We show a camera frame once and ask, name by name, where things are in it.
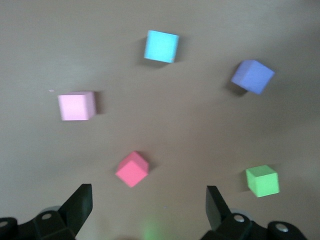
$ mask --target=light pink cube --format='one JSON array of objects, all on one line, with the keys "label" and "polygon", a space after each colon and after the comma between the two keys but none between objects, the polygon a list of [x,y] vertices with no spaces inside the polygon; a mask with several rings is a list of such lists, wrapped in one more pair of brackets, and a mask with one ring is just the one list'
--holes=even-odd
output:
[{"label": "light pink cube", "polygon": [[120,162],[115,175],[132,188],[148,174],[149,163],[136,151],[133,151]]},{"label": "light pink cube", "polygon": [[72,91],[58,96],[58,100],[63,121],[89,120],[96,115],[93,91]]}]

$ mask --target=green cube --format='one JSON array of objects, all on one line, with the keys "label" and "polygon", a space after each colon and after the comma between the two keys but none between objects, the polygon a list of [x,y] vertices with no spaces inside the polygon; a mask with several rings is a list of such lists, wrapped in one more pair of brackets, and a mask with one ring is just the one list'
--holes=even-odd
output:
[{"label": "green cube", "polygon": [[267,165],[245,170],[249,189],[259,198],[277,194],[279,190],[278,173]]}]

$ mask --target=gray surface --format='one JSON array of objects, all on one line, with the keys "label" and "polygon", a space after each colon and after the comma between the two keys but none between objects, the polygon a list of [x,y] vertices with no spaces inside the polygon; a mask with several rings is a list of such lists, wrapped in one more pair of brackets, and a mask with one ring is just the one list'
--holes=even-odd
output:
[{"label": "gray surface", "polygon": [[[92,183],[78,240],[197,240],[206,185],[262,226],[318,239],[320,2],[1,0],[0,215],[22,223]],[[148,30],[180,36],[176,63],[143,59]],[[228,86],[244,59],[275,70],[262,95]],[[97,91],[99,115],[62,122],[59,94]],[[115,175],[131,151],[150,175]],[[256,198],[244,170],[268,164],[280,193]]]}]

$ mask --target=cyan cube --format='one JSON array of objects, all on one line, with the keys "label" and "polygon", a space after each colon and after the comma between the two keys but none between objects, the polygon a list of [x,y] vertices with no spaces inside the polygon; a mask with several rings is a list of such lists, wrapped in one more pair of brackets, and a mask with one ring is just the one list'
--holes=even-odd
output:
[{"label": "cyan cube", "polygon": [[150,30],[145,45],[144,58],[165,63],[175,61],[179,36]]},{"label": "cyan cube", "polygon": [[274,71],[256,60],[244,60],[233,75],[231,82],[259,95],[274,74]]},{"label": "cyan cube", "polygon": [[259,198],[280,192],[278,173],[268,165],[245,170],[249,189]]}]

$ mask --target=cube face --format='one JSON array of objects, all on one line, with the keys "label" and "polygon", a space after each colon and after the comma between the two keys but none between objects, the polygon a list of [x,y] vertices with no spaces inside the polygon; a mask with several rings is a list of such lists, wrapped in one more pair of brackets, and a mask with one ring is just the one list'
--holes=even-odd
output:
[{"label": "cube face", "polygon": [[146,40],[144,58],[173,63],[175,61],[179,36],[150,30]]},{"label": "cube face", "polygon": [[130,153],[118,165],[116,174],[130,188],[149,174],[149,164],[136,151]]},{"label": "cube face", "polygon": [[96,115],[93,91],[73,91],[58,96],[63,121],[84,121]]},{"label": "cube face", "polygon": [[245,170],[249,189],[259,198],[280,192],[278,174],[267,165]]},{"label": "cube face", "polygon": [[256,60],[244,60],[232,77],[231,82],[259,95],[274,74],[274,71]]}]

